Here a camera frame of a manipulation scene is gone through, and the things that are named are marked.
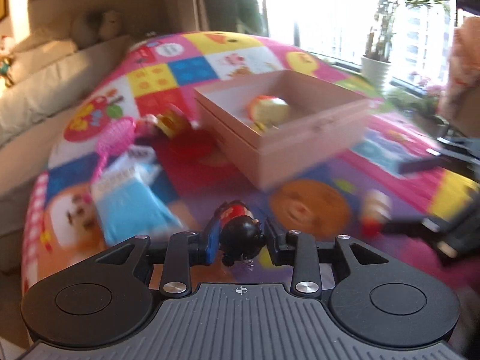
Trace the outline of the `black haired red doll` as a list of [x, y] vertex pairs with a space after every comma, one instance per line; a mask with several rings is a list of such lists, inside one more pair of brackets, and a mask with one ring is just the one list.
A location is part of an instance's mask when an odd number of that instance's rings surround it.
[[239, 200], [223, 203], [216, 214], [220, 220], [219, 250], [223, 265], [251, 263], [266, 245], [260, 221]]

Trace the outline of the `blue wet wipes pack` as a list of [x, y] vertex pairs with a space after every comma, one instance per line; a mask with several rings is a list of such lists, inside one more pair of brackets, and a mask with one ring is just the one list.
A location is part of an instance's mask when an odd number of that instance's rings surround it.
[[152, 190], [162, 170], [153, 148], [130, 145], [92, 181], [90, 193], [107, 245], [137, 235], [167, 240], [185, 229]]

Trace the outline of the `red white toy bottle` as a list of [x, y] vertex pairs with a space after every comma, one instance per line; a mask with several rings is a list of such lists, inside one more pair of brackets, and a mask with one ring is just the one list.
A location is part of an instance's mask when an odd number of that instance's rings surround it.
[[370, 189], [360, 208], [360, 230], [365, 237], [377, 236], [391, 219], [391, 198], [380, 190]]

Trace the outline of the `red cloth piece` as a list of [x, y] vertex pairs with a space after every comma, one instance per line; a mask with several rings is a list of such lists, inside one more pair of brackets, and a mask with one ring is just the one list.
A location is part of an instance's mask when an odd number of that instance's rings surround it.
[[225, 167], [230, 161], [219, 149], [216, 139], [208, 131], [181, 133], [172, 139], [157, 137], [151, 146], [162, 167], [168, 172], [184, 167]]

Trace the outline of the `red yellow toy fries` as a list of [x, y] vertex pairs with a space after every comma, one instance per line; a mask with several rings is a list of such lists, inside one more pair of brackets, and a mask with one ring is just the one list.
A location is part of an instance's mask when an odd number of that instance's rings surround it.
[[168, 109], [164, 113], [157, 114], [156, 126], [169, 139], [173, 139], [192, 128], [191, 122], [181, 110]]

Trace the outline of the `pink toy net scoop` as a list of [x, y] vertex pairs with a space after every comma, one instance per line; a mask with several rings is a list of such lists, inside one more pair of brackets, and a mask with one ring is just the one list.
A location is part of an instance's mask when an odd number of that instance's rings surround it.
[[90, 183], [95, 183], [101, 177], [109, 158], [120, 156], [128, 150], [128, 147], [134, 143], [135, 137], [136, 122], [132, 117], [115, 119], [103, 129], [95, 146], [98, 161]]

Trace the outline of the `toy apple half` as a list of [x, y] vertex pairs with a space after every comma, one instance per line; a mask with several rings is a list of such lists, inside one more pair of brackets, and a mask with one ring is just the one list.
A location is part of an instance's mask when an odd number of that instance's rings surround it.
[[278, 128], [289, 119], [290, 105], [275, 96], [260, 95], [247, 104], [248, 119], [251, 127], [257, 133], [263, 133], [270, 128]]

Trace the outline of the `beige sofa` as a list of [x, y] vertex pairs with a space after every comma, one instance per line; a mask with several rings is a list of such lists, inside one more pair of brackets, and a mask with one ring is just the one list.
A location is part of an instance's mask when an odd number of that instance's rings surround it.
[[20, 266], [29, 196], [69, 117], [120, 64], [132, 39], [76, 51], [1, 95], [1, 271]]

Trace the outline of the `grey plush toy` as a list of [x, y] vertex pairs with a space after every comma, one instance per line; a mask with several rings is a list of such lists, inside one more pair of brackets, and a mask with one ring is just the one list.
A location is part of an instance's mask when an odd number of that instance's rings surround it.
[[74, 18], [71, 38], [82, 50], [118, 37], [121, 30], [121, 14], [118, 11], [88, 11]]

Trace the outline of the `green hanging garment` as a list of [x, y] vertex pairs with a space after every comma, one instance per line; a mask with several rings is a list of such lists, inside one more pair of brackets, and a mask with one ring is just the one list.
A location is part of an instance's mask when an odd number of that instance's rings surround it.
[[258, 0], [204, 0], [204, 3], [210, 30], [265, 34]]

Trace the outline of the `white potted plant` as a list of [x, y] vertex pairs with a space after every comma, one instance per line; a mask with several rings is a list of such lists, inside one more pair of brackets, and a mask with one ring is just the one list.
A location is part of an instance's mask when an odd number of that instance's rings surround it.
[[361, 74], [370, 84], [382, 90], [391, 72], [397, 10], [441, 10], [449, 16], [451, 5], [448, 0], [378, 0], [371, 22], [364, 54], [361, 58]]

